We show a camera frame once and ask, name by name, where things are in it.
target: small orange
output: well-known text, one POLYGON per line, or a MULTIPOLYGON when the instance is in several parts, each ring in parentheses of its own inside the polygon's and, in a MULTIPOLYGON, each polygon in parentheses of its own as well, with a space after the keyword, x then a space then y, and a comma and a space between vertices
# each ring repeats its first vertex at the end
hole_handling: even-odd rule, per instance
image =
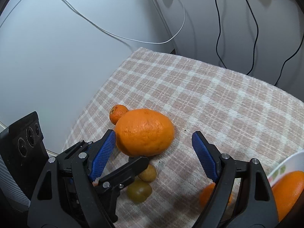
POLYGON ((116 146, 130 157, 160 154, 174 139, 170 119, 149 109, 127 112, 118 120, 114 130, 116 146))
MULTIPOLYGON (((206 187, 204 187, 203 190, 201 191, 201 193, 199 195, 199 201, 200 201, 202 208, 204 208, 207 205, 214 187, 215 187, 215 183, 211 183, 211 184, 207 185, 206 187)), ((232 195, 230 195, 230 197, 229 197, 228 205, 231 202, 232 202, 232 195)))
POLYGON ((304 172, 293 171, 283 176, 273 187, 279 221, 281 221, 296 203, 304 189, 304 172))
POLYGON ((117 104, 113 106, 112 109, 110 110, 110 115, 109 115, 111 123, 116 125, 118 119, 121 118, 128 111, 129 111, 128 108, 122 104, 117 104))

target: checkered cloth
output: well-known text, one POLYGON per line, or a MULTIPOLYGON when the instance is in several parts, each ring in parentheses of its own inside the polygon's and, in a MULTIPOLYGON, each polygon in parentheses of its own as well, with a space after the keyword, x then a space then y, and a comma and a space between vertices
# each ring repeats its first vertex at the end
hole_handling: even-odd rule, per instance
MULTIPOLYGON (((81 139, 102 138, 114 127, 109 111, 115 104, 159 111, 175 126, 172 145, 151 161, 158 172, 151 183, 152 195, 144 203, 133 204, 125 190, 121 191, 117 228, 193 226, 202 211, 199 192, 211 182, 191 146, 191 135, 197 130, 234 159, 258 158, 266 174, 303 149, 304 106, 300 100, 244 74, 139 48, 86 106, 63 150, 81 139)), ((104 174, 127 160, 115 149, 104 174)))

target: bowl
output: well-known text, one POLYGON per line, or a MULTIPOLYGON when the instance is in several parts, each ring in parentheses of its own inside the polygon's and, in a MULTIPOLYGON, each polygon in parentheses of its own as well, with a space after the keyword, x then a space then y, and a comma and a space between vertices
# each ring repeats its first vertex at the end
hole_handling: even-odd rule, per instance
POLYGON ((296 170, 304 172, 304 150, 285 159, 267 176, 270 186, 273 187, 287 173, 296 170))

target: screw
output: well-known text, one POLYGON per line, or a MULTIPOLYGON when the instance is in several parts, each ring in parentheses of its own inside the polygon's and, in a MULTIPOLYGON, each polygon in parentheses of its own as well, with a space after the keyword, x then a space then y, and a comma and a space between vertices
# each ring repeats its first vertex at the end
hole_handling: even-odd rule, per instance
POLYGON ((104 188, 108 188, 108 187, 110 187, 110 183, 109 183, 109 182, 104 182, 104 183, 102 184, 102 186, 103 186, 104 188))
POLYGON ((260 163, 259 160, 256 159, 256 158, 253 158, 251 161, 252 161, 254 164, 259 164, 259 163, 260 163))
POLYGON ((85 152, 78 154, 78 157, 81 159, 84 159, 86 156, 87 156, 87 154, 85 152))
POLYGON ((228 159, 230 158, 230 155, 229 154, 221 154, 222 158, 223 159, 228 159))
POLYGON ((55 162, 55 160, 56 160, 56 158, 55 158, 55 157, 50 157, 50 158, 48 159, 48 162, 49 162, 49 163, 54 163, 54 162, 55 162))

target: camera lens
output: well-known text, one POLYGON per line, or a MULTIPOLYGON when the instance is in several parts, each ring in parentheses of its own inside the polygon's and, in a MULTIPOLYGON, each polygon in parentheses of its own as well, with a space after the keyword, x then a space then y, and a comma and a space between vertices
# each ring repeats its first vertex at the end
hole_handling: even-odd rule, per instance
POLYGON ((25 141, 24 141, 24 139, 22 139, 22 138, 19 138, 19 140, 18 140, 18 149, 19 149, 20 154, 21 154, 23 157, 26 157, 27 148, 26 148, 25 141))
POLYGON ((35 144, 35 137, 34 137, 34 132, 33 132, 33 130, 32 130, 31 127, 29 127, 26 130, 26 137, 27 137, 27 140, 28 140, 29 144, 31 146, 34 146, 34 144, 35 144))
POLYGON ((35 132, 36 132, 36 135, 37 135, 37 136, 40 135, 40 128, 39 128, 39 126, 38 126, 37 123, 35 124, 35 132))

